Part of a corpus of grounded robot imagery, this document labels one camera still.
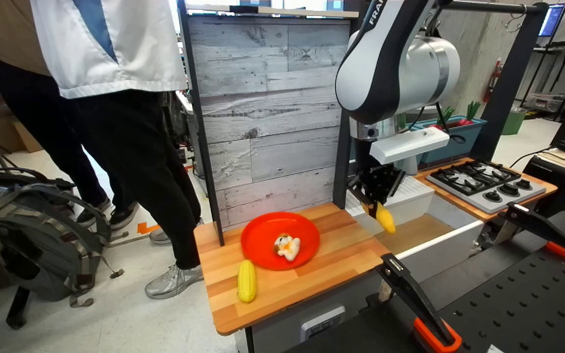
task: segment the computer monitor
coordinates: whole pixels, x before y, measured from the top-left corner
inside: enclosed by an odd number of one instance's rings
[[[540,28],[540,37],[550,37],[557,27],[561,13],[564,10],[565,4],[553,4],[549,6],[549,11],[546,12],[546,17],[544,18],[544,23]]]

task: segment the sneaker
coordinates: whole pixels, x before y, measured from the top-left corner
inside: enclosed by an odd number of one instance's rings
[[[200,217],[200,221],[197,223],[196,226],[200,224],[204,224],[204,220]],[[150,241],[156,245],[168,245],[171,244],[169,237],[165,234],[162,228],[154,230],[150,233]]]
[[[145,294],[151,299],[167,299],[179,295],[191,284],[202,281],[202,267],[180,270],[175,264],[157,279],[145,286]]]
[[[108,208],[108,206],[110,206],[110,199],[106,198],[105,201],[95,206],[95,208],[97,208],[100,212],[103,212],[106,210],[106,208]],[[83,210],[76,219],[76,222],[84,228],[90,227],[93,223],[95,223],[95,221],[95,216],[86,209]]]
[[[127,226],[132,219],[136,211],[139,209],[139,203],[135,202],[128,206],[125,210],[117,210],[116,208],[110,213],[110,229],[117,230]]]

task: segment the stovetop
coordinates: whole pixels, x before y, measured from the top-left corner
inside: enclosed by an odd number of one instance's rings
[[[521,202],[545,191],[520,173],[487,161],[440,168],[426,179],[488,214],[502,210],[510,201]]]

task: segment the blue planter box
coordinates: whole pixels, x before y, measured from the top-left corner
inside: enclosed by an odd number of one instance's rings
[[[459,121],[465,118],[466,117],[463,115],[454,115],[448,119],[447,123]],[[472,119],[472,121],[474,123],[471,125],[448,127],[450,129],[451,134],[460,135],[464,139],[466,139],[465,143],[457,143],[455,140],[450,139],[446,146],[442,148],[438,148],[437,150],[432,150],[423,153],[421,158],[421,163],[431,163],[434,161],[439,161],[440,159],[448,159],[453,156],[459,156],[460,154],[468,154],[472,149],[475,141],[477,141],[477,136],[481,131],[483,125],[487,123],[485,120],[481,120],[481,119]],[[421,130],[435,123],[437,123],[437,121],[434,119],[423,120],[423,121],[419,121],[418,123],[415,123],[415,125],[413,125],[411,129]]]

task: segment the black pegboard table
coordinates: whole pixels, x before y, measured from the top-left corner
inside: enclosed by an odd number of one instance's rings
[[[565,212],[549,220],[565,232]],[[460,352],[485,353],[493,344],[504,353],[565,353],[565,264],[539,250],[544,244],[521,232],[421,283],[442,318],[462,336]],[[414,319],[395,297],[287,353],[423,352],[411,339]]]

